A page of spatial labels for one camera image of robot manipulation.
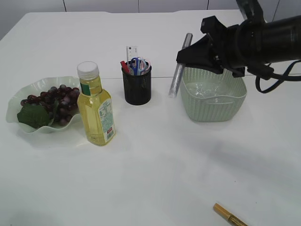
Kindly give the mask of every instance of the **gold marker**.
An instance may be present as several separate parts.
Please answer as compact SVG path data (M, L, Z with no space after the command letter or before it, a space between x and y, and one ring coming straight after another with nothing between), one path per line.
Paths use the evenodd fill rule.
M224 219L226 219L230 224L234 226L248 226L244 222L242 222L240 219L235 217L233 214L226 211L223 207L221 207L219 204L215 204L213 206L213 209L215 212L217 212L220 216L222 216Z

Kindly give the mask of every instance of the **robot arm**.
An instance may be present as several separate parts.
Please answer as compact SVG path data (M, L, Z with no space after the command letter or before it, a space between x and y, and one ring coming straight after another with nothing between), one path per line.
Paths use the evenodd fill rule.
M237 3L246 19L242 24L225 27L215 16L204 18L201 31L206 35L179 51L177 62L217 74L226 68L234 77L244 76L247 67L248 72L256 75L256 88L262 93L274 90L284 81L301 81L301 76L289 75L294 64L301 62L301 16L266 23L257 0ZM283 75L275 74L269 66L288 60L297 61ZM261 90L260 80L270 78L277 82Z

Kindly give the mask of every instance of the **green plastic basket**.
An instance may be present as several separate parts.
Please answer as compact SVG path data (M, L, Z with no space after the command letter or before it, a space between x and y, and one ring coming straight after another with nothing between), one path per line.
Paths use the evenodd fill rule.
M240 109L246 97L242 78L186 67L181 81L181 96L188 116L194 121L227 121Z

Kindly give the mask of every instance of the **grapes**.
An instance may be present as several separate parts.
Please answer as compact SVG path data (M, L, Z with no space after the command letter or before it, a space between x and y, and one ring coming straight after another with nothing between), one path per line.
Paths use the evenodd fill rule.
M53 119L53 112L49 112L48 116L49 116L50 119Z
M79 94L80 94L80 91L78 90L78 89L75 89L73 92L75 92L76 93L76 96L78 97L79 96Z
M56 90L54 90L54 89L48 90L48 94L53 95L54 93L56 93Z
M24 99L24 100L21 100L21 106L24 106L25 104L27 104L28 103L28 100L26 100L26 99Z
M60 119L61 119L61 117L60 117L60 115L59 114L55 114L55 122L58 122L58 121L60 121Z
M63 101L66 101L67 103L70 103L70 98L69 98L68 96L65 96L65 97L63 98Z
M67 108L68 107L68 103L66 101L61 101L60 104L59 104L59 106L61 108Z
M69 93L70 91L72 91L71 87L67 87L66 90L65 90L66 93Z
M70 98L76 98L77 96L76 96L76 93L75 93L74 91L71 91L71 92L69 93L69 97L70 97Z
M65 91L65 90L66 90L66 88L67 88L67 86L66 86L66 85L64 85L64 84L60 85L60 89L61 89L62 91Z
M47 95L47 92L41 92L41 94L40 94L41 98L46 97L46 95Z
M60 124L61 126L65 126L65 125L68 124L68 122L67 122L66 119L61 119L60 122L59 122L59 124Z
M71 119L72 119L72 115L69 114L69 115L66 116L66 121L67 122L70 122Z
M47 104L51 104L52 103L52 97L51 97L51 95L47 95L46 97L45 97L45 102L47 103Z
M71 112L78 109L77 99L79 95L79 88L71 88L62 84L59 88L52 86L47 92L41 92L38 97L29 95L20 104L21 106L27 103L32 106L41 105L47 111L50 119L61 126L65 126L73 117ZM56 113L54 112L55 101L59 102Z
M60 116L66 116L68 114L68 110L65 108L60 108L58 113L60 114Z

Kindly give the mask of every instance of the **green label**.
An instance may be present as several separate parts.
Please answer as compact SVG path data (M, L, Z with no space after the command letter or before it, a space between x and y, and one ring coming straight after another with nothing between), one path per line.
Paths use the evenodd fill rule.
M80 87L81 87L81 91L83 92L84 95L86 95L86 96L90 96L91 95L89 85L81 83Z
M98 112L100 116L100 122L103 128L103 136L105 142L107 142L115 134L111 99L107 99L106 101L104 101L103 104L99 107Z

